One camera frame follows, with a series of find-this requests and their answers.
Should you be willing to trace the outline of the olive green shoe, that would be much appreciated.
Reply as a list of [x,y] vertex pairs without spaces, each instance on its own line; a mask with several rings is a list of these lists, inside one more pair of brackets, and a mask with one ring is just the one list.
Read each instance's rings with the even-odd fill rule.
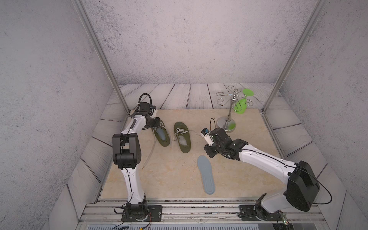
[[171,143],[169,134],[166,130],[165,124],[161,121],[157,128],[152,129],[157,141],[163,146],[168,147]]
[[183,153],[191,150],[191,139],[188,127],[183,122],[176,122],[174,125],[174,139],[178,141],[179,148]]

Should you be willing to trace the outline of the grey-blue insole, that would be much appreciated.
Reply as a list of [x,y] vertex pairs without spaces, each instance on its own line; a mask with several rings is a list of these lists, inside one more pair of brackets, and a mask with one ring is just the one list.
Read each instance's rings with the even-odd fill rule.
[[201,174],[205,193],[208,195],[214,194],[216,187],[214,183],[212,165],[210,161],[208,160],[206,156],[201,155],[197,159],[197,166]]
[[166,130],[162,127],[157,128],[156,130],[156,138],[158,139],[158,141],[161,142],[166,142],[168,141],[168,138],[166,137]]

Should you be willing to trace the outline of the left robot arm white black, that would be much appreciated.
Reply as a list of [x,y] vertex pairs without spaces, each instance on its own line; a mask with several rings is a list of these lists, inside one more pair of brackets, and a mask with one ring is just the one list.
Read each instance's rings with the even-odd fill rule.
[[113,163],[123,174],[128,195],[123,207],[125,221],[152,222],[152,214],[138,172],[142,158],[138,134],[142,130],[160,127],[160,118],[156,114],[157,107],[152,104],[151,96],[148,93],[141,94],[137,109],[129,115],[131,120],[127,128],[112,137]]

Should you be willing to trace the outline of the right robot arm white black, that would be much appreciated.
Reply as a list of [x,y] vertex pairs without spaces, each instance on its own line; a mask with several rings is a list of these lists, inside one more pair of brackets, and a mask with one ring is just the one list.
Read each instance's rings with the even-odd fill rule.
[[244,140],[232,140],[223,128],[216,128],[213,131],[204,128],[201,136],[207,142],[204,150],[210,158],[220,154],[230,160],[249,163],[286,185],[285,189],[274,194],[262,194],[253,206],[251,217],[267,221],[278,211],[296,208],[308,212],[315,204],[323,185],[317,180],[307,162],[287,161],[261,151]]

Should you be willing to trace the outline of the green plastic wine glass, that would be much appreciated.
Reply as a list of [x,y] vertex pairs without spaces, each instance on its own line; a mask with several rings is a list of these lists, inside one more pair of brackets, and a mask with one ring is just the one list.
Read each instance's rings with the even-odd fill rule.
[[254,96],[254,92],[250,89],[243,89],[239,92],[237,89],[234,91],[234,104],[233,109],[237,114],[244,114],[249,106],[253,106],[254,103],[248,97]]

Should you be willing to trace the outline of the chrome cup holder stand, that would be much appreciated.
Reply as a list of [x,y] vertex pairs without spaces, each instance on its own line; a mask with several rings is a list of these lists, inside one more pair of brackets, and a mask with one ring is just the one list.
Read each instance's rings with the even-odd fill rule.
[[227,104],[230,104],[228,115],[225,117],[221,117],[217,120],[217,127],[223,128],[226,132],[233,132],[236,128],[236,122],[234,119],[232,119],[232,112],[235,112],[233,109],[234,104],[234,91],[237,89],[235,86],[228,86],[228,89],[230,90],[229,93],[225,92],[217,92],[216,96],[219,96],[220,99],[218,99],[217,104],[220,106],[225,106]]

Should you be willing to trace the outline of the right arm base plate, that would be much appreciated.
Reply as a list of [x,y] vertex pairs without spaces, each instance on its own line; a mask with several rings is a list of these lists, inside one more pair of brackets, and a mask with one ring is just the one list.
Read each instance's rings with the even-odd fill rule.
[[268,213],[262,207],[255,207],[255,205],[240,205],[238,217],[242,221],[282,221],[283,219],[279,211]]

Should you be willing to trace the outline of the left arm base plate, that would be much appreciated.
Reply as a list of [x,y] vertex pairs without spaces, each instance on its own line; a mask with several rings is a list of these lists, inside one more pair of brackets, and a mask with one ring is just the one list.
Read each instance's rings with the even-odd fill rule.
[[121,220],[124,222],[160,222],[163,206],[128,204],[123,211]]

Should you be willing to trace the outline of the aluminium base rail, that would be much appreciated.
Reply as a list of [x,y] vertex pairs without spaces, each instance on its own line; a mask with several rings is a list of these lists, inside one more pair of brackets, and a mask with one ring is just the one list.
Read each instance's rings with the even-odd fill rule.
[[87,204],[77,225],[87,229],[149,229],[168,230],[327,230],[329,226],[318,206],[308,212],[295,208],[280,211],[282,221],[242,221],[238,217],[240,205],[255,205],[255,199],[198,198],[198,199],[148,199],[148,205],[163,206],[160,222],[123,222],[121,206],[125,200],[104,199]]

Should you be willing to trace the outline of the right aluminium frame post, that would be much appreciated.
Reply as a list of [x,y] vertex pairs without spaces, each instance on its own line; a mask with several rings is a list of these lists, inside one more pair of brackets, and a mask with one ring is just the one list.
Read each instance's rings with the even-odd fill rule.
[[295,61],[297,60],[300,52],[302,51],[302,48],[304,46],[304,44],[306,43],[308,37],[310,36],[310,34],[313,31],[313,28],[315,27],[321,13],[324,10],[324,7],[326,6],[328,1],[326,0],[318,0],[316,2],[316,5],[304,27],[304,29],[302,30],[298,41],[296,42],[295,47],[293,48],[284,68],[282,69],[279,77],[277,78],[276,83],[274,84],[274,87],[270,93],[269,98],[267,99],[263,109],[262,109],[262,113],[265,115],[267,110],[270,108],[274,98],[276,97],[277,92],[280,90],[282,84],[284,83],[286,77],[288,76],[290,70],[292,69],[293,64],[295,63]]

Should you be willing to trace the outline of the aluminium frame post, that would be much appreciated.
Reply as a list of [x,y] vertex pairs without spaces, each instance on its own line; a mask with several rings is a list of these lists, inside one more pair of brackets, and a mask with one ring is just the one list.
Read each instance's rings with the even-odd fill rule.
[[111,66],[108,62],[108,59],[107,59],[107,57],[106,57],[106,55],[103,51],[103,48],[102,48],[102,46],[99,42],[99,39],[98,39],[98,37],[96,35],[96,32],[93,28],[93,25],[92,25],[92,23],[89,19],[87,11],[86,11],[86,9],[83,5],[83,2],[81,0],[72,0],[72,3],[73,3],[73,5],[74,5],[79,17],[80,17],[80,20],[83,24],[83,27],[86,30],[86,33],[87,33],[89,39],[91,40],[91,42],[93,44],[93,47],[94,47],[94,49],[95,49],[95,51],[96,51],[96,53],[99,57],[99,60],[100,60],[102,66],[103,66],[103,68],[104,68],[104,70],[107,74],[107,77],[108,77],[109,81],[112,84],[112,87],[113,87],[115,93],[117,94],[117,97],[118,97],[120,103],[123,105],[123,108],[124,108],[125,112],[127,112],[129,114],[130,110],[129,110],[129,108],[127,106],[127,103],[124,99],[124,96],[121,92],[121,89],[120,89],[120,87],[117,83],[117,80],[114,76],[113,70],[112,70],[112,68],[111,68]]
[[326,0],[318,0],[316,2],[316,5],[304,27],[304,29],[302,30],[298,41],[296,42],[295,47],[293,48],[284,68],[282,69],[279,77],[277,78],[276,83],[274,84],[274,87],[270,93],[269,98],[267,99],[263,109],[262,109],[262,113],[265,115],[267,110],[270,108],[274,98],[276,97],[277,92],[280,90],[282,84],[284,83],[286,77],[288,76],[290,70],[292,69],[293,64],[295,63],[295,61],[297,60],[300,52],[302,51],[302,48],[304,46],[304,44],[306,43],[308,37],[310,36],[310,34],[313,31],[313,28],[315,27],[321,13],[324,10],[324,7],[326,6],[328,1]]

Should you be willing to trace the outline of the left aluminium frame post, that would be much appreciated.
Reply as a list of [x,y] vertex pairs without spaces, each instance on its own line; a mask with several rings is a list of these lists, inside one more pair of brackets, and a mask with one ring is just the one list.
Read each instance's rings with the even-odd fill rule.
[[91,40],[91,42],[93,44],[93,47],[94,47],[94,49],[95,49],[95,51],[96,51],[96,53],[99,57],[99,60],[100,60],[102,66],[103,66],[103,68],[104,68],[104,70],[107,74],[107,77],[108,77],[109,81],[112,84],[112,87],[113,87],[115,93],[117,94],[117,97],[118,97],[120,103],[123,105],[123,108],[124,108],[125,112],[127,112],[129,114],[130,110],[129,110],[129,108],[127,106],[127,103],[124,99],[124,96],[121,92],[121,89],[120,89],[120,87],[117,83],[117,80],[114,76],[113,70],[112,70],[112,68],[111,68],[111,66],[108,62],[108,59],[107,59],[107,57],[106,57],[106,55],[103,51],[103,48],[102,48],[102,46],[99,42],[99,39],[98,39],[98,37],[96,35],[96,32],[93,28],[93,25],[92,25],[92,23],[89,19],[87,11],[86,11],[86,9],[83,5],[83,2],[81,0],[72,0],[72,3],[73,3],[73,5],[74,5],[79,17],[80,17],[80,20],[83,24],[83,27],[86,30],[86,33],[87,33],[89,39]]

